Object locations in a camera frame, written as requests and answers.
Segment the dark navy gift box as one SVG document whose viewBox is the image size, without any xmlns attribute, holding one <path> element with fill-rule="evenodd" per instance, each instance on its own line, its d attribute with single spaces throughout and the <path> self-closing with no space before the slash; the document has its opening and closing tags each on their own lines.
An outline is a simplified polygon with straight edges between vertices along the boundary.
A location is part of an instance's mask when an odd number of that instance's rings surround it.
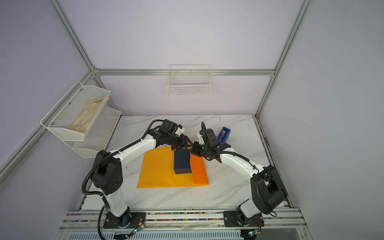
<svg viewBox="0 0 384 240">
<path fill-rule="evenodd" d="M 190 152 L 188 150 L 174 151 L 174 172 L 175 174 L 192 173 L 190 164 Z"/>
</svg>

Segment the orange wrapping paper sheet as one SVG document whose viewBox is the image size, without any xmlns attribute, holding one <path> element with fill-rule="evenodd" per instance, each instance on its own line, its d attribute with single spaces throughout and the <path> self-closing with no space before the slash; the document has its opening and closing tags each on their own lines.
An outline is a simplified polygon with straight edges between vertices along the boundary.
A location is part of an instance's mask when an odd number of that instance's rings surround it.
<svg viewBox="0 0 384 240">
<path fill-rule="evenodd" d="M 190 153 L 192 173 L 175 174 L 174 151 L 160 147 L 146 152 L 140 172 L 138 189 L 205 187 L 209 185 L 206 167 L 202 157 Z"/>
</svg>

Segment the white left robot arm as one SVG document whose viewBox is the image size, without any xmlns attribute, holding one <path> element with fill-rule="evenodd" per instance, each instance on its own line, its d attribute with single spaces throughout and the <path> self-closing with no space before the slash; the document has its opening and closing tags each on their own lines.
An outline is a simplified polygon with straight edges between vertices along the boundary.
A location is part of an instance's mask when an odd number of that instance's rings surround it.
<svg viewBox="0 0 384 240">
<path fill-rule="evenodd" d="M 101 196 L 105 208 L 116 218 L 128 215 L 130 210 L 121 190 L 124 165 L 162 145 L 168 145 L 172 150 L 188 150 L 192 147 L 184 134 L 162 134 L 157 130 L 150 130 L 142 138 L 114 152 L 101 150 L 83 181 L 83 194 Z"/>
</svg>

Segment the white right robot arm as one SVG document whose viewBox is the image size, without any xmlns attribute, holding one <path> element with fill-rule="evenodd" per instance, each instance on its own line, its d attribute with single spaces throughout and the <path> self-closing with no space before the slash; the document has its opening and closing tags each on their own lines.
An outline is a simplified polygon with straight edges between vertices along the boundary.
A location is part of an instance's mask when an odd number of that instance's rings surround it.
<svg viewBox="0 0 384 240">
<path fill-rule="evenodd" d="M 228 144 L 212 146 L 194 142 L 191 153 L 208 161 L 217 160 L 232 168 L 250 183 L 252 197 L 241 203 L 237 212 L 245 219 L 257 214 L 269 215 L 287 199 L 287 190 L 278 170 L 257 164 L 239 154 Z"/>
</svg>

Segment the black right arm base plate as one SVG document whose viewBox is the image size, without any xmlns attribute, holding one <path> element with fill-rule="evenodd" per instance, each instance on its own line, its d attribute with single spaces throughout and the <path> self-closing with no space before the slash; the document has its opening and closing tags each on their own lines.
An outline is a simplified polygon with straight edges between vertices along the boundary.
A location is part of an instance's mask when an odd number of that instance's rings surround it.
<svg viewBox="0 0 384 240">
<path fill-rule="evenodd" d="M 247 218 L 239 211 L 224 211 L 225 227 L 263 227 L 265 225 L 261 214 L 256 214 Z"/>
</svg>

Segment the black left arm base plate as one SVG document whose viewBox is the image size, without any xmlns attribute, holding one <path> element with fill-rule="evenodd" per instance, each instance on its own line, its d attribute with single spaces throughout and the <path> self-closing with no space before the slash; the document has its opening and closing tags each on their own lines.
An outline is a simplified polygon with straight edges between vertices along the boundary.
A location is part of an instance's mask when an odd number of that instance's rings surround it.
<svg viewBox="0 0 384 240">
<path fill-rule="evenodd" d="M 110 212 L 106 213 L 103 224 L 104 229 L 136 229 L 145 223 L 147 214 L 145 212 L 133 212 L 115 217 Z"/>
</svg>

